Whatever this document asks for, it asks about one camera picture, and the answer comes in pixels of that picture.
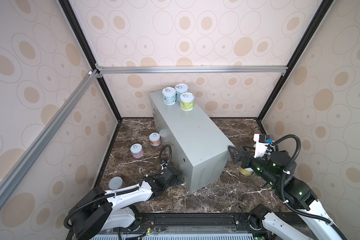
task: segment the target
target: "white plastic clip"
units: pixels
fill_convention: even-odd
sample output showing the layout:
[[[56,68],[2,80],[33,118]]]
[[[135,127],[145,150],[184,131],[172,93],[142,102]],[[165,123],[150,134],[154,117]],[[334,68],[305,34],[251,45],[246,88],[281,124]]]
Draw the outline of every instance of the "white plastic clip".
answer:
[[[333,225],[333,220],[332,220],[332,218],[329,218],[329,220],[331,220],[331,222],[330,223],[326,223],[328,226],[332,226]]]

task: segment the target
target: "metal box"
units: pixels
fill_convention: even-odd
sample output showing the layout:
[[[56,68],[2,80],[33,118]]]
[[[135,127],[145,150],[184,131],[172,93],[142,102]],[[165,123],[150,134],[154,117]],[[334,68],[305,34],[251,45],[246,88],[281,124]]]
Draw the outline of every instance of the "metal box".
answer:
[[[161,91],[150,93],[155,126],[163,144],[172,147],[172,163],[190,194],[217,180],[233,146],[225,134],[195,103],[191,111],[180,102],[166,105]]]

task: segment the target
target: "wallpaper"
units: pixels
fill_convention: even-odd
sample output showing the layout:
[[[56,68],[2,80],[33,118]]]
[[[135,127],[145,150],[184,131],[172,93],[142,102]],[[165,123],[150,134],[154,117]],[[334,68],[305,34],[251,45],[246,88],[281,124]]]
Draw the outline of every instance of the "wallpaper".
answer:
[[[360,0],[330,10],[263,120],[302,141],[297,175],[349,239],[360,240]],[[293,141],[281,149],[293,153]]]
[[[257,117],[281,73],[105,74],[122,117],[152,117],[149,94],[185,83],[210,117]]]
[[[101,66],[285,65],[321,0],[71,0]]]
[[[0,211],[0,239],[65,240],[63,220],[92,189],[115,127],[94,80]]]
[[[0,1],[0,182],[88,70],[56,2]]]

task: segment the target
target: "box top surface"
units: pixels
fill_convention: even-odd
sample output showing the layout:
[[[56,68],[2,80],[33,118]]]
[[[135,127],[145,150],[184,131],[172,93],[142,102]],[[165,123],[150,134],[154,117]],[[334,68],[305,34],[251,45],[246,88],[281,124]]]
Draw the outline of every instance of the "box top surface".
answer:
[[[173,105],[164,104],[161,91],[150,93],[150,97],[193,165],[233,146],[197,103],[192,110],[184,111],[180,101]]]

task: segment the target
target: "can lid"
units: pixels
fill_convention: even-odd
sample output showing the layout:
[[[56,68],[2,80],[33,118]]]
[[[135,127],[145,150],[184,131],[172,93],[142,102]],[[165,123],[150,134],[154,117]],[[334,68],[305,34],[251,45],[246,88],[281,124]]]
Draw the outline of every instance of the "can lid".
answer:
[[[195,99],[192,93],[182,93],[180,95],[180,100],[183,102],[192,102]]]
[[[119,189],[122,185],[123,179],[121,177],[114,177],[108,183],[108,186],[111,190]]]
[[[176,91],[179,91],[179,92],[188,92],[188,85],[187,84],[184,84],[184,83],[180,83],[180,84],[177,84],[175,86],[175,89]]]
[[[131,147],[131,152],[132,152],[132,153],[138,153],[138,152],[140,152],[142,149],[143,149],[143,147],[141,146],[141,144],[135,143],[135,144],[133,144],[132,147]]]
[[[151,140],[152,142],[155,142],[159,139],[160,139],[160,134],[158,134],[157,132],[153,132],[149,135],[149,140]]]
[[[174,88],[168,87],[168,88],[164,88],[162,90],[162,93],[164,96],[172,96],[176,94],[176,90]]]

